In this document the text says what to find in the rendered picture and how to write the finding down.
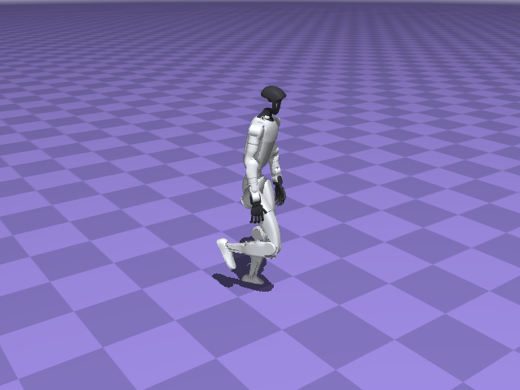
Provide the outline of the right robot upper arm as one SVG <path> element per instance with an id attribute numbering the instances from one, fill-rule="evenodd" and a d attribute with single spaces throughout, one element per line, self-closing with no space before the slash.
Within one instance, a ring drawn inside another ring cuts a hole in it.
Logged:
<path id="1" fill-rule="evenodd" d="M 259 143 L 260 143 L 260 140 L 262 139 L 263 135 L 264 135 L 264 124 L 263 123 L 256 122 L 249 126 L 248 144 L 246 147 L 245 160 L 244 160 L 245 168 L 247 167 L 247 162 L 249 160 L 255 160 L 254 155 L 258 152 Z"/>

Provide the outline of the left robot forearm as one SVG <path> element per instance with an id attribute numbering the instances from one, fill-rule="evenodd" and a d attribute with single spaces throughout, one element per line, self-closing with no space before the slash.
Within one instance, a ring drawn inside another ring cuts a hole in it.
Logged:
<path id="1" fill-rule="evenodd" d="M 270 163 L 271 179 L 273 182 L 278 183 L 277 177 L 281 176 L 281 174 L 280 174 L 281 170 L 280 170 L 280 165 L 279 165 L 279 153 L 277 153 L 273 156 L 270 156 L 268 159 L 268 162 Z"/>

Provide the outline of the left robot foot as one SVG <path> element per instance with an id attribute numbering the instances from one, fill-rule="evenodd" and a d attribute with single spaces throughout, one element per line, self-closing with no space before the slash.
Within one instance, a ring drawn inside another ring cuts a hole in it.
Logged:
<path id="1" fill-rule="evenodd" d="M 254 277 L 254 275 L 253 275 Z M 250 276 L 250 278 L 252 278 L 252 276 Z M 245 282 L 250 282 L 250 283 L 254 283 L 254 284 L 264 284 L 264 281 L 262 279 L 260 279 L 258 276 L 256 277 L 256 279 L 250 279 L 249 278 L 249 275 L 248 274 L 245 274 L 243 277 L 242 277 L 242 281 L 245 281 Z"/>

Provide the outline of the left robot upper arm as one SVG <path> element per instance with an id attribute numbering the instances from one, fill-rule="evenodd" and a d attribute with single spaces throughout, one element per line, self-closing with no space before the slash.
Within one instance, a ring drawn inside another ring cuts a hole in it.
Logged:
<path id="1" fill-rule="evenodd" d="M 276 117 L 277 118 L 277 117 Z M 277 118 L 278 119 L 278 123 L 279 123 L 279 126 L 280 126 L 280 118 Z M 276 138 L 277 139 L 277 138 Z M 275 154 L 279 153 L 279 148 L 276 144 L 274 144 L 273 146 L 273 149 L 271 151 L 271 155 L 270 156 L 273 156 Z"/>

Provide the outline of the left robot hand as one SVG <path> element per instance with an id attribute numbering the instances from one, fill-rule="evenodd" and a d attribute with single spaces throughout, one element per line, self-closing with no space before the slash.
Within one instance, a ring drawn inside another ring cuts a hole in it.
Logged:
<path id="1" fill-rule="evenodd" d="M 277 177 L 278 183 L 273 182 L 275 184 L 275 201 L 277 206 L 282 206 L 284 204 L 284 200 L 286 198 L 286 193 L 284 191 L 284 187 L 281 185 L 283 183 L 282 176 L 278 175 Z"/>

